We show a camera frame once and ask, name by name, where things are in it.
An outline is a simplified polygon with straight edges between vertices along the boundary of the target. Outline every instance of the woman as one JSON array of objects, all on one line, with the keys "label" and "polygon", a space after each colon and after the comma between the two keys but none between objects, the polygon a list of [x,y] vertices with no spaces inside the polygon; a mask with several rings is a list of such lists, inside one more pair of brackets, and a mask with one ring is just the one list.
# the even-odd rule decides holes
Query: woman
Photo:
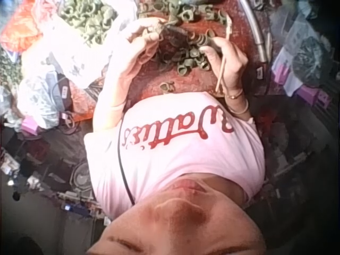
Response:
[{"label": "woman", "polygon": [[[241,206],[264,181],[264,152],[242,90],[248,60],[233,43],[213,38],[227,59],[229,111],[193,92],[142,100],[122,116],[132,79],[158,47],[159,35],[142,31],[159,22],[122,31],[85,137],[93,190],[114,220],[89,252],[262,254],[260,231]],[[218,76],[215,50],[200,50]]]}]

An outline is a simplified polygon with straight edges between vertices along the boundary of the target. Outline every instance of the wooden stick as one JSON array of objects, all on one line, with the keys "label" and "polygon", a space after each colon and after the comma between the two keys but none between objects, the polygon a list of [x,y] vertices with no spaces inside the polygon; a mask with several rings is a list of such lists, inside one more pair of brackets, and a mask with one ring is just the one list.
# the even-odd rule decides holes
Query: wooden stick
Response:
[{"label": "wooden stick", "polygon": [[[225,39],[229,40],[230,39],[230,34],[232,33],[231,31],[231,22],[228,22],[227,26],[226,26],[226,31],[225,31]],[[222,58],[222,63],[221,63],[221,67],[219,69],[219,75],[218,75],[218,79],[217,79],[217,84],[216,84],[216,89],[215,91],[218,92],[219,90],[219,86],[221,84],[222,77],[223,77],[223,73],[224,73],[224,68],[225,68],[225,64],[227,62],[227,59],[225,56],[223,56]]]}]

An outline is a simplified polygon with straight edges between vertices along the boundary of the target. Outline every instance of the t-shirt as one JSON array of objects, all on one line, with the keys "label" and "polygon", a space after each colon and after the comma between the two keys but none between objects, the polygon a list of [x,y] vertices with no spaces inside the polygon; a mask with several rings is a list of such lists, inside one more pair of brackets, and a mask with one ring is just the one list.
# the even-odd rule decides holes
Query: t-shirt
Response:
[{"label": "t-shirt", "polygon": [[166,94],[130,108],[117,127],[85,136],[97,201],[114,219],[135,202],[188,173],[210,173],[237,183],[253,197],[265,175],[264,149],[253,119],[234,118],[205,92]]}]

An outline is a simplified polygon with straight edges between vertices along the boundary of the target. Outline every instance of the pink plastic clip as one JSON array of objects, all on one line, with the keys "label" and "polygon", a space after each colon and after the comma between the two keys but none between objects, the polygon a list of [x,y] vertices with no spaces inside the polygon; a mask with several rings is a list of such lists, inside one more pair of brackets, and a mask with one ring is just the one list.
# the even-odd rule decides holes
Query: pink plastic clip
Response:
[{"label": "pink plastic clip", "polygon": [[320,90],[319,95],[318,95],[318,100],[324,104],[323,108],[327,109],[332,98],[326,92],[324,92],[323,90]]},{"label": "pink plastic clip", "polygon": [[286,83],[286,80],[288,78],[288,75],[290,74],[291,69],[287,67],[287,64],[282,64],[275,75],[274,81],[277,84],[284,85]]},{"label": "pink plastic clip", "polygon": [[21,129],[34,135],[38,135],[38,124],[31,116],[26,116],[21,124]]},{"label": "pink plastic clip", "polygon": [[305,85],[302,85],[298,90],[297,94],[302,97],[308,104],[313,106],[315,102],[318,100],[320,89],[309,88]]}]

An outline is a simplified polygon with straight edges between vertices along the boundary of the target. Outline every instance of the hand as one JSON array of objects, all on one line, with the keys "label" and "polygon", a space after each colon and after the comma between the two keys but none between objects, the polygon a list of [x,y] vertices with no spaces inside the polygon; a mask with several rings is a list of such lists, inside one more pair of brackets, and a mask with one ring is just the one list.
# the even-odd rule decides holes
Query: hand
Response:
[{"label": "hand", "polygon": [[[230,92],[242,89],[241,76],[248,63],[246,55],[235,44],[225,38],[215,37],[212,38],[212,41],[216,46],[221,48],[223,56],[226,57],[223,80],[227,90]],[[212,71],[216,77],[218,77],[222,63],[221,58],[210,46],[203,46],[200,50],[205,53]]]},{"label": "hand", "polygon": [[142,32],[163,21],[159,18],[136,20],[118,35],[106,73],[107,85],[104,86],[119,85],[124,91],[129,89],[132,79],[158,48],[159,34],[152,32],[142,35]]}]

